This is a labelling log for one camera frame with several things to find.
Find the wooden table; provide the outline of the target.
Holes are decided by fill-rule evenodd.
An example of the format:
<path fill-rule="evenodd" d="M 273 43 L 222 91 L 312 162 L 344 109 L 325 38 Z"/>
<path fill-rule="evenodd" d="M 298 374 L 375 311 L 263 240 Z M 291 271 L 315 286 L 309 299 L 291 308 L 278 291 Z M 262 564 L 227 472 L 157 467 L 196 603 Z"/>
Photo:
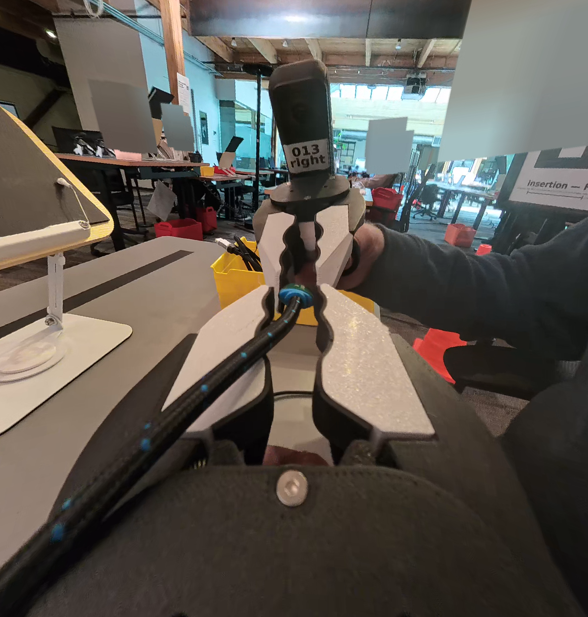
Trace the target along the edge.
<path fill-rule="evenodd" d="M 57 153 L 56 156 L 98 197 L 112 216 L 114 228 L 110 239 L 116 252 L 127 248 L 126 241 L 137 244 L 139 240 L 136 236 L 145 240 L 147 235 L 147 231 L 140 227 L 137 219 L 134 219 L 137 228 L 135 231 L 120 225 L 119 207 L 129 205 L 133 209 L 135 195 L 139 194 L 139 186 L 132 184 L 133 181 L 170 180 L 175 194 L 175 209 L 179 218 L 183 219 L 187 215 L 195 215 L 199 209 L 194 189 L 200 184 L 216 184 L 219 188 L 233 191 L 237 186 L 244 186 L 245 181 L 256 180 L 255 174 L 243 170 L 236 170 L 234 174 L 202 176 L 200 169 L 205 164 L 189 161 L 162 158 L 128 160 L 68 153 Z"/>

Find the person's right forearm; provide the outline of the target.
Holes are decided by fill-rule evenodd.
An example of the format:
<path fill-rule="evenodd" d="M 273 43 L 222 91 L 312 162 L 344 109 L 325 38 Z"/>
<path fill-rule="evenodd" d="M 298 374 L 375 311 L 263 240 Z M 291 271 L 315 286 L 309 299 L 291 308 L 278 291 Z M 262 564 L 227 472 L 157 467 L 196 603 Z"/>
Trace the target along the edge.
<path fill-rule="evenodd" d="M 499 338 L 542 357 L 588 361 L 588 217 L 510 255 L 378 230 L 383 252 L 356 293 L 469 341 Z"/>

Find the grey panel with wooden rim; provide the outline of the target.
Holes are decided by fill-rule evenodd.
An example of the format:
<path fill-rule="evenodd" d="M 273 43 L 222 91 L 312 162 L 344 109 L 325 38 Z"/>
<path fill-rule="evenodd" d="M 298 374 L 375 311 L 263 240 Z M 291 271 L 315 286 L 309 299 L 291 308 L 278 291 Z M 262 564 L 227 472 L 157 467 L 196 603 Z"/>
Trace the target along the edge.
<path fill-rule="evenodd" d="M 0 270 L 96 243 L 113 229 L 107 208 L 0 106 Z"/>

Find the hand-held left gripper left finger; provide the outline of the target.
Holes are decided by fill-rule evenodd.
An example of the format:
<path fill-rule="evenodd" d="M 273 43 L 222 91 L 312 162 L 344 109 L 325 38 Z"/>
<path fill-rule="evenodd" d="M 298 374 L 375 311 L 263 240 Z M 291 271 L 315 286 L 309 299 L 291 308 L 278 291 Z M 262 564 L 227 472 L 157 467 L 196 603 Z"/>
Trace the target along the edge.
<path fill-rule="evenodd" d="M 256 288 L 200 329 L 165 400 L 165 407 L 242 345 L 274 316 L 274 291 Z M 229 440 L 242 453 L 265 453 L 274 420 L 271 367 L 263 357 L 183 434 L 205 442 Z"/>

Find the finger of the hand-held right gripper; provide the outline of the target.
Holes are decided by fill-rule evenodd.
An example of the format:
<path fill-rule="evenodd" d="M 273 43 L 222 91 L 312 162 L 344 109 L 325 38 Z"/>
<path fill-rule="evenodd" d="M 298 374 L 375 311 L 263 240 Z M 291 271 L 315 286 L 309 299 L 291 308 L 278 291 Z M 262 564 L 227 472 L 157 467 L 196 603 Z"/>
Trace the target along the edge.
<path fill-rule="evenodd" d="M 261 234 L 261 266 L 265 284 L 274 292 L 281 289 L 284 236 L 295 222 L 292 214 L 269 214 Z"/>
<path fill-rule="evenodd" d="M 335 288 L 351 257 L 351 232 L 348 214 L 317 214 L 321 229 L 317 240 L 319 255 L 315 263 L 316 284 Z"/>

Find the orange cone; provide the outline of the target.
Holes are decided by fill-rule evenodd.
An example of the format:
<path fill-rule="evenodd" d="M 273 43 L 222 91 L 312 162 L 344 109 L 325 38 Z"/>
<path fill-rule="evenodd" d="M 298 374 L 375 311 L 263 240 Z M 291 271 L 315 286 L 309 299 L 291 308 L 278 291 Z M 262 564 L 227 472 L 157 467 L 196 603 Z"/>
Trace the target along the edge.
<path fill-rule="evenodd" d="M 414 340 L 413 350 L 445 381 L 454 384 L 454 380 L 444 365 L 444 353 L 453 347 L 465 346 L 467 344 L 457 333 L 430 328 L 423 338 L 416 338 Z"/>

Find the white sign board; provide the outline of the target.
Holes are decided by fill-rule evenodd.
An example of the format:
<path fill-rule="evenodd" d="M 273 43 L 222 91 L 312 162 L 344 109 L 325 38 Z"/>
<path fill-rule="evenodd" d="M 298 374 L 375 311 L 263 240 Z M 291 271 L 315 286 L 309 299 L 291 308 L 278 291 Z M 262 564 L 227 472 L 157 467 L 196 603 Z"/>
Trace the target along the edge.
<path fill-rule="evenodd" d="M 588 146 L 516 155 L 500 200 L 588 212 Z"/>

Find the person's right hand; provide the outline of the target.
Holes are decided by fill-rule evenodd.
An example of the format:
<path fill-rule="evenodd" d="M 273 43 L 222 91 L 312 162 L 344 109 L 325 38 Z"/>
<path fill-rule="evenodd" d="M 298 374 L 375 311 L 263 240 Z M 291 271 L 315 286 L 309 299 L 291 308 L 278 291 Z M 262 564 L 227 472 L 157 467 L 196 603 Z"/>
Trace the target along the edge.
<path fill-rule="evenodd" d="M 367 280 L 375 262 L 383 253 L 385 238 L 380 227 L 365 223 L 354 234 L 352 244 L 358 246 L 358 261 L 354 267 L 355 251 L 352 251 L 338 282 L 338 288 L 344 290 L 355 289 Z"/>

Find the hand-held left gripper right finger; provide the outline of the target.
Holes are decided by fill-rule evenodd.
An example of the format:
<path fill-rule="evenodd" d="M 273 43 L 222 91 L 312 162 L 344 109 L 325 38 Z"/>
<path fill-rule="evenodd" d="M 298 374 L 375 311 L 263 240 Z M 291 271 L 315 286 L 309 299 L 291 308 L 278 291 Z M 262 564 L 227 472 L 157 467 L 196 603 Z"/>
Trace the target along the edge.
<path fill-rule="evenodd" d="M 436 432 L 390 331 L 328 284 L 319 287 L 314 425 L 340 461 L 354 441 L 378 454 L 389 441 L 432 441 Z"/>

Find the yellow plastic bin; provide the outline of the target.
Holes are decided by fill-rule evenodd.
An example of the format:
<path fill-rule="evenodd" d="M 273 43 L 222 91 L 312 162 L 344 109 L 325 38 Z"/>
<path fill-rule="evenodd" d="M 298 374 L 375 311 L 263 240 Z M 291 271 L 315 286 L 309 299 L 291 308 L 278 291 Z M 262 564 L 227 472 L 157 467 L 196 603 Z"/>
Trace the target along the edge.
<path fill-rule="evenodd" d="M 248 240 L 244 236 L 238 238 L 254 253 L 257 252 L 257 243 Z M 254 270 L 249 270 L 246 263 L 237 253 L 226 250 L 212 265 L 216 290 L 218 292 L 221 309 L 233 304 L 240 297 L 247 295 L 257 287 L 264 284 L 264 275 Z M 380 318 L 380 309 L 372 300 L 359 296 L 353 292 L 340 291 L 344 296 L 359 304 L 368 312 Z M 317 320 L 312 308 L 302 310 L 299 314 L 298 325 L 317 326 Z"/>

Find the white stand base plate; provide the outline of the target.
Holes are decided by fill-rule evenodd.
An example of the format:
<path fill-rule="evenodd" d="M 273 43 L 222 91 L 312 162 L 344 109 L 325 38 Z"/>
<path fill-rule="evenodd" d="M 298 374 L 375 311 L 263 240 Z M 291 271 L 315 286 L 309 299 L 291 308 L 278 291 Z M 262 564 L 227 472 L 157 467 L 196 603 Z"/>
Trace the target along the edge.
<path fill-rule="evenodd" d="M 132 334 L 131 326 L 64 314 L 0 339 L 0 435 L 36 410 Z"/>

